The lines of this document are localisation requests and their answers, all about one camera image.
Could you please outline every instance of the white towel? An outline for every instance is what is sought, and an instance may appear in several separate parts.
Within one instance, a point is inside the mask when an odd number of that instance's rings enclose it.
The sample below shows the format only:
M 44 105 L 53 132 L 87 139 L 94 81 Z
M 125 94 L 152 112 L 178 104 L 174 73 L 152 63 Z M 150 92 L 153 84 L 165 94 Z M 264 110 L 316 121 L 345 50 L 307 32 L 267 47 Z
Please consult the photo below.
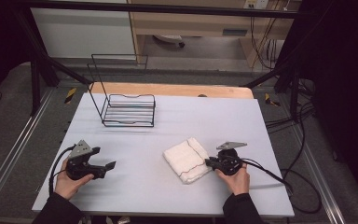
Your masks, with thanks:
M 185 184 L 193 183 L 212 170 L 205 164 L 208 153 L 195 138 L 165 150 L 164 158 Z

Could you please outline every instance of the person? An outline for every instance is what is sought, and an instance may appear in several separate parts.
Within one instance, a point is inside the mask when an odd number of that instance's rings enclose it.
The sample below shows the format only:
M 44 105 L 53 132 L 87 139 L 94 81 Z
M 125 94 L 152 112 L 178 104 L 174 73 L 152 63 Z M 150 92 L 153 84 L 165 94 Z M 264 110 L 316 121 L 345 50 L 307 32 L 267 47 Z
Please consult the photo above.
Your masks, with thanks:
M 86 175 L 79 180 L 72 180 L 65 172 L 67 161 L 66 159 L 62 163 L 54 193 L 49 196 L 48 201 L 34 219 L 33 224 L 77 224 L 85 216 L 69 200 L 94 176 Z M 223 205 L 223 213 L 227 224 L 264 223 L 249 195 L 250 176 L 246 168 L 246 164 L 243 164 L 234 175 L 225 175 L 220 170 L 215 170 L 216 174 L 226 182 L 228 189 L 232 193 Z

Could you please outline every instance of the white table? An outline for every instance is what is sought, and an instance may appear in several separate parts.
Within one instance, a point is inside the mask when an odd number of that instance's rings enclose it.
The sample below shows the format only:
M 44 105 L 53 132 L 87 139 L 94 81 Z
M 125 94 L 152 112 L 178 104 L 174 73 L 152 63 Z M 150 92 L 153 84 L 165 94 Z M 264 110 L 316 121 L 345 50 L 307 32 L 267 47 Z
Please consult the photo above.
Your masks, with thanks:
M 93 94 L 97 102 L 104 94 Z M 226 141 L 245 142 L 240 157 L 258 161 L 281 176 L 257 100 L 156 95 L 154 128 L 106 128 L 90 95 L 85 93 L 58 152 L 84 139 L 101 152 L 90 164 L 117 161 L 104 179 L 90 181 L 71 200 L 93 215 L 220 217 L 229 192 L 214 172 L 185 185 L 162 152 L 195 137 L 216 156 Z M 250 194 L 263 217 L 292 217 L 285 187 L 254 167 Z M 48 176 L 33 206 L 38 212 L 48 198 Z

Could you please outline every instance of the person's right hand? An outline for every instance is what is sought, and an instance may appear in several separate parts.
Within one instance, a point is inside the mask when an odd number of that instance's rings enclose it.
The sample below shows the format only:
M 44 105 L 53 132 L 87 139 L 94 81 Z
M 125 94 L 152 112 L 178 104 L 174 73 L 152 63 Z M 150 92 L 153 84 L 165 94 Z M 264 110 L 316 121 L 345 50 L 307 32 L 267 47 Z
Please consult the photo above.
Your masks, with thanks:
M 70 200 L 77 193 L 80 187 L 87 184 L 92 178 L 94 178 L 94 175 L 85 175 L 81 179 L 73 180 L 65 171 L 67 162 L 68 159 L 62 163 L 61 172 L 57 176 L 55 192 L 61 195 L 64 199 Z
M 244 163 L 240 170 L 234 175 L 225 175 L 218 169 L 214 170 L 217 175 L 222 178 L 229 190 L 234 194 L 249 193 L 250 176 L 246 171 L 246 164 Z

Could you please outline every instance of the black sleeve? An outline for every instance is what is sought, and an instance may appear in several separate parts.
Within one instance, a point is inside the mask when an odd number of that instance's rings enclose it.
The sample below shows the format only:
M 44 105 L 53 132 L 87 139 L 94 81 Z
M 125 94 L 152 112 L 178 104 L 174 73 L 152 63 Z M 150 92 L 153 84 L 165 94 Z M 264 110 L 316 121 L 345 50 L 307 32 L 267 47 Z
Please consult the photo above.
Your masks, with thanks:
M 248 193 L 231 194 L 223 205 L 223 212 L 227 224 L 264 224 Z
M 33 224 L 77 224 L 84 214 L 68 200 L 53 193 Z

